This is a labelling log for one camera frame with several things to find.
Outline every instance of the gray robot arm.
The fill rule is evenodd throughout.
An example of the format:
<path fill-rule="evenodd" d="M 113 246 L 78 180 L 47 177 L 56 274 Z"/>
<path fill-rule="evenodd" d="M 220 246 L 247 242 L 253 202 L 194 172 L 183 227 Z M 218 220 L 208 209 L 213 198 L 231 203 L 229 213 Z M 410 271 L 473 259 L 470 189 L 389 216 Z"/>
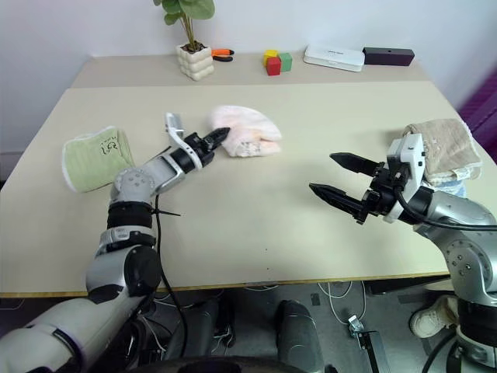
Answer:
<path fill-rule="evenodd" d="M 55 305 L 22 329 L 0 340 L 0 371 L 86 371 L 106 350 L 122 325 L 160 282 L 160 259 L 151 229 L 151 198 L 185 175 L 202 169 L 229 129 L 183 140 L 179 118 L 166 114 L 172 152 L 141 167 L 125 169 L 113 184 L 107 230 L 86 272 L 87 298 Z"/>
<path fill-rule="evenodd" d="M 362 200 L 333 186 L 310 184 L 322 200 L 363 224 L 367 215 L 400 220 L 436 244 L 459 298 L 460 371 L 497 371 L 497 226 L 485 207 L 421 186 L 421 135 L 395 140 L 387 162 L 350 153 L 330 155 L 342 167 L 373 179 Z"/>

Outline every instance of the toy block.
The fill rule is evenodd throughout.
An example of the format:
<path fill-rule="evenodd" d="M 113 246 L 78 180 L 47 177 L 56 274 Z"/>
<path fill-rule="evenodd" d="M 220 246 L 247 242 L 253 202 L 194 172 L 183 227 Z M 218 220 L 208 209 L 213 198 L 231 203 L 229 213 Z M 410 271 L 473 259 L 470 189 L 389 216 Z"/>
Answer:
<path fill-rule="evenodd" d="M 279 75 L 281 72 L 281 60 L 279 57 L 269 57 L 266 63 L 267 75 Z"/>
<path fill-rule="evenodd" d="M 271 57 L 278 57 L 278 51 L 269 49 L 264 53 L 264 66 L 267 64 L 267 59 Z"/>
<path fill-rule="evenodd" d="M 290 53 L 280 53 L 278 57 L 281 60 L 281 71 L 290 71 L 292 69 L 292 56 Z"/>

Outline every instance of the pliers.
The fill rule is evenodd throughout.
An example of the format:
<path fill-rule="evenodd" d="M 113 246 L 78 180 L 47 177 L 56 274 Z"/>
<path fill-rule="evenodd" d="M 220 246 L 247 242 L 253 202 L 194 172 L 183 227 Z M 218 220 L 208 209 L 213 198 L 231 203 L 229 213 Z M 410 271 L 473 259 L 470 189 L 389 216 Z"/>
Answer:
<path fill-rule="evenodd" d="M 233 61 L 233 57 L 231 57 L 233 54 L 235 53 L 231 49 L 213 49 L 211 53 L 213 60 L 221 62 Z"/>

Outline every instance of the shoe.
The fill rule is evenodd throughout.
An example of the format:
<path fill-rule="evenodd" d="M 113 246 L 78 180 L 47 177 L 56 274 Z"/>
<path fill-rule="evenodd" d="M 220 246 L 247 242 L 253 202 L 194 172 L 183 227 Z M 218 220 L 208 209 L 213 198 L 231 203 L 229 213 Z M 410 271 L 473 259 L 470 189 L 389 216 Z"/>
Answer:
<path fill-rule="evenodd" d="M 415 336 L 428 338 L 444 327 L 458 323 L 457 298 L 453 295 L 442 295 L 431 307 L 415 312 L 409 320 L 409 327 Z"/>

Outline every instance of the white wall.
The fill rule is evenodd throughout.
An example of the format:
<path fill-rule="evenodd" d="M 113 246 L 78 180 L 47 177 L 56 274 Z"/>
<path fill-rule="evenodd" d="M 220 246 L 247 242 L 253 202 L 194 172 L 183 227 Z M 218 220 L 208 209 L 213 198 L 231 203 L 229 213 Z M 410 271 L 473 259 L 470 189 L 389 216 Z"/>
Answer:
<path fill-rule="evenodd" d="M 455 107 L 497 64 L 496 0 L 214 1 L 196 23 L 206 44 L 409 47 Z M 172 53 L 185 38 L 162 17 L 152 0 L 0 0 L 0 152 L 29 144 L 90 56 Z"/>

